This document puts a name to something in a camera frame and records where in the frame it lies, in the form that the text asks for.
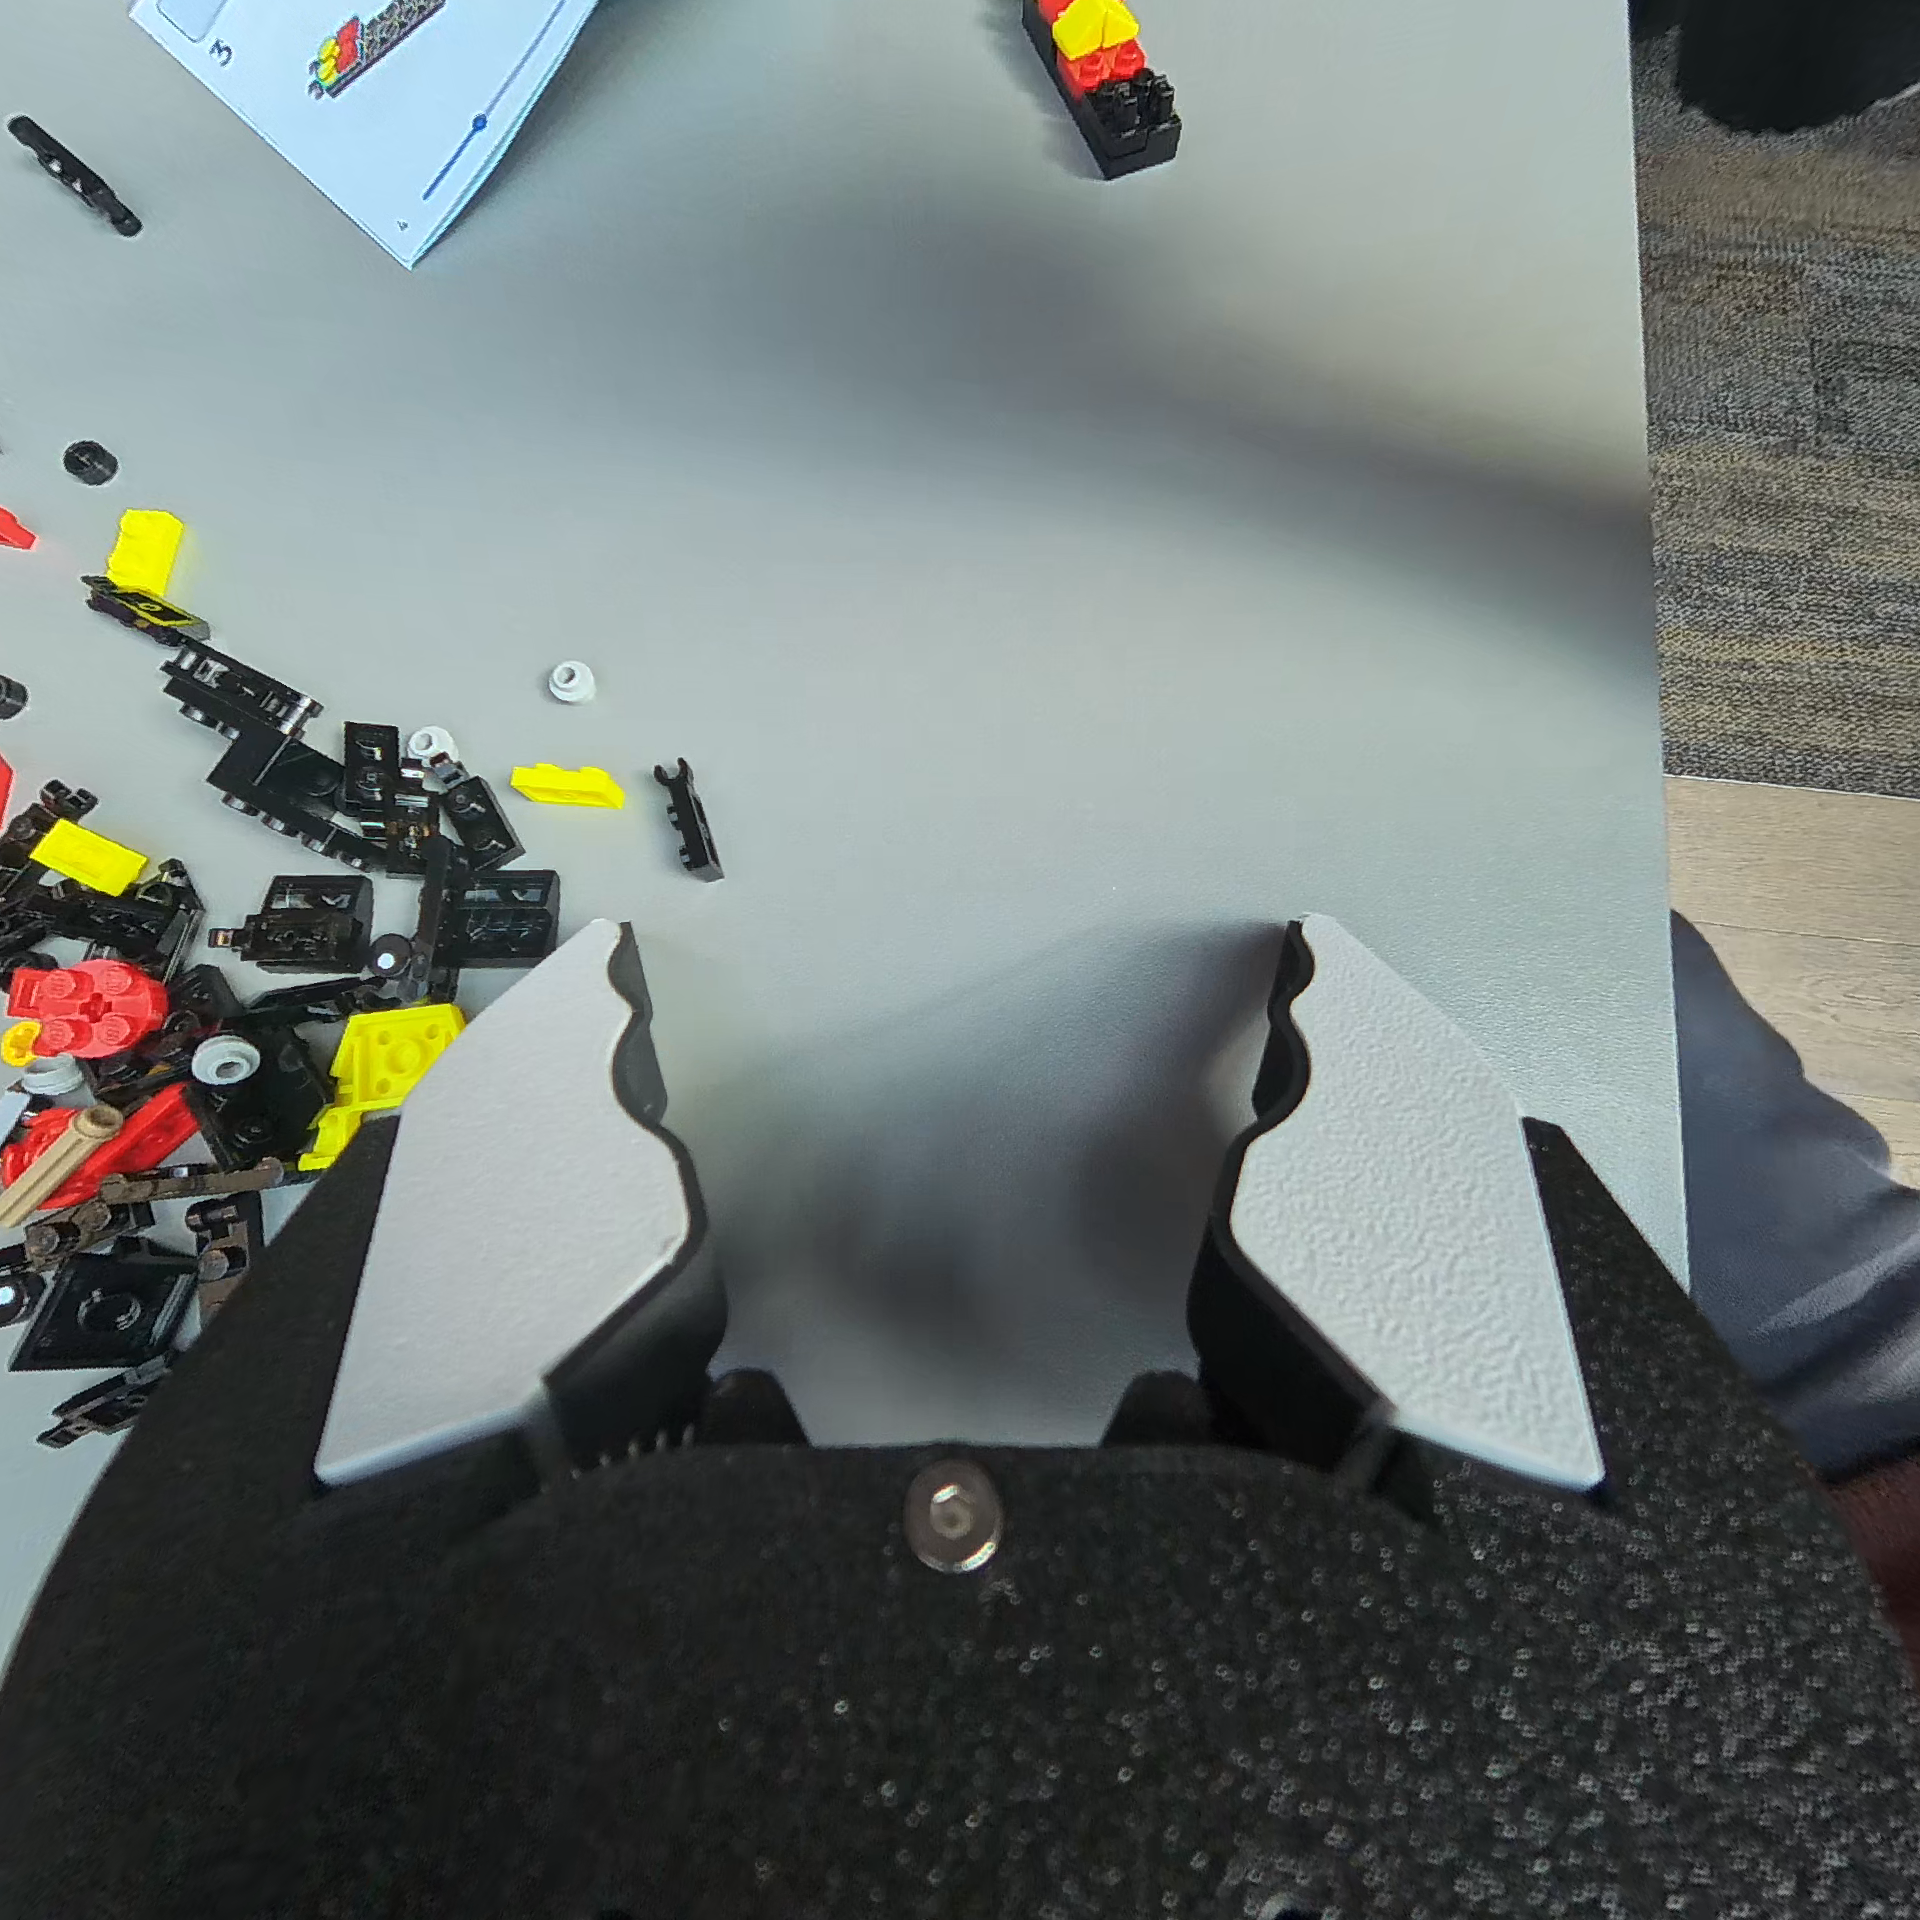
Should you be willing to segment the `long black toy plate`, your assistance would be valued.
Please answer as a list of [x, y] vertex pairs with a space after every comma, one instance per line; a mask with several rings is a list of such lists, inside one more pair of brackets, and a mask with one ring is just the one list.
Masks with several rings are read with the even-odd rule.
[[26, 152], [26, 156], [36, 160], [42, 174], [54, 178], [61, 190], [108, 221], [113, 234], [125, 238], [141, 235], [141, 221], [132, 209], [119, 200], [112, 185], [95, 169], [90, 169], [46, 129], [26, 115], [14, 115], [6, 118], [6, 133]]

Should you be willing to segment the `dark object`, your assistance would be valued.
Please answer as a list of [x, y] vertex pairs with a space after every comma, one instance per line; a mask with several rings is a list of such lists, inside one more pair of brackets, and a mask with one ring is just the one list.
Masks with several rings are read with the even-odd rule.
[[1737, 133], [1823, 129], [1914, 89], [1914, 2], [1629, 2], [1633, 41], [1674, 34], [1682, 105]]

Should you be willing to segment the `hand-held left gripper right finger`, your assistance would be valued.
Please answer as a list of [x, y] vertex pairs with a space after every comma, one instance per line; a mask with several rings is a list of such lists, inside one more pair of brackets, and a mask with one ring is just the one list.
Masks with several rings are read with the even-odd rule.
[[1229, 1448], [1362, 1486], [1432, 1449], [1552, 1493], [1602, 1489], [1520, 1105], [1333, 917], [1285, 925], [1189, 1338]]

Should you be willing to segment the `person's leg in grey trousers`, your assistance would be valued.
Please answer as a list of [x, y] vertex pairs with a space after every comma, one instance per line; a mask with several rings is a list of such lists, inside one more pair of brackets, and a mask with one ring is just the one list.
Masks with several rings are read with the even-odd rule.
[[1671, 914], [1690, 1298], [1830, 1478], [1914, 1451], [1917, 1192]]

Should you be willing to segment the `black red yellow brick model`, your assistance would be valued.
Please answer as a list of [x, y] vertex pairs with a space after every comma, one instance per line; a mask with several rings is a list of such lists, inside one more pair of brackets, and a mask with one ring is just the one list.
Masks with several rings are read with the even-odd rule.
[[1112, 181], [1172, 162], [1181, 117], [1124, 2], [1021, 2], [1021, 25], [1096, 171]]

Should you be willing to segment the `pile of mixed toy bricks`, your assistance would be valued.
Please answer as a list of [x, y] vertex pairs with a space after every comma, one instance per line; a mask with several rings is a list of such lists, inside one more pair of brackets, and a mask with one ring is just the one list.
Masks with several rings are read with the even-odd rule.
[[215, 733], [228, 810], [319, 858], [206, 923], [180, 860], [88, 827], [49, 781], [5, 813], [5, 1329], [8, 1372], [85, 1376], [36, 1448], [136, 1422], [269, 1236], [269, 1196], [318, 1180], [464, 1030], [471, 969], [560, 932], [560, 877], [520, 866], [492, 787], [441, 732], [350, 723], [209, 642], [160, 683]]

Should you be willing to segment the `black printed toy tile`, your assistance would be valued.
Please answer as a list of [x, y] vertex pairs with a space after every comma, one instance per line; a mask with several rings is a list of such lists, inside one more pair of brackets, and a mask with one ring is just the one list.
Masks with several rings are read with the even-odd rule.
[[79, 577], [79, 585], [87, 590], [88, 611], [166, 650], [209, 641], [206, 619], [160, 595], [119, 585], [95, 574]]

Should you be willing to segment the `light blue instruction booklet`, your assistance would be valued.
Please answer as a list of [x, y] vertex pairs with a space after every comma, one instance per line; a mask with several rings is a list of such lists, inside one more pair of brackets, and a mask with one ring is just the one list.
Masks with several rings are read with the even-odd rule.
[[132, 24], [410, 270], [493, 174], [594, 2], [135, 2]]

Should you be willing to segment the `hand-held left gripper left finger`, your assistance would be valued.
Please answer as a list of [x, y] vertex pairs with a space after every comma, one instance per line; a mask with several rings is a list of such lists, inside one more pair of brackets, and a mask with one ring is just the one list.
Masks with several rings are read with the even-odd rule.
[[597, 920], [406, 1096], [314, 1453], [327, 1486], [503, 1434], [586, 1470], [693, 1427], [729, 1306], [652, 1018], [633, 925]]

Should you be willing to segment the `black toy clip plate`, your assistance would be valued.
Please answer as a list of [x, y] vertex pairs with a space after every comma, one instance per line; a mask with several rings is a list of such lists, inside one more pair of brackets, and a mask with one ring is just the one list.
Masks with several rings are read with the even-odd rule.
[[725, 866], [713, 841], [709, 813], [688, 762], [658, 764], [653, 779], [664, 794], [664, 819], [679, 837], [679, 865], [695, 881], [722, 881]]

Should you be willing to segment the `grey desk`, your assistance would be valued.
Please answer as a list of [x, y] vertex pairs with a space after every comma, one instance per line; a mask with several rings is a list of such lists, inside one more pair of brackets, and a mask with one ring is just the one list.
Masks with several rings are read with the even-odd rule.
[[127, 508], [325, 747], [610, 770], [519, 835], [636, 925], [727, 1361], [829, 1445], [1186, 1358], [1309, 912], [1686, 1272], [1622, 13], [1137, 13], [1183, 144], [1102, 184], [1006, 5], [604, 5], [409, 273], [124, 5], [5, 5], [5, 115], [144, 221], [5, 139], [22, 787], [215, 923], [319, 866], [85, 608]]

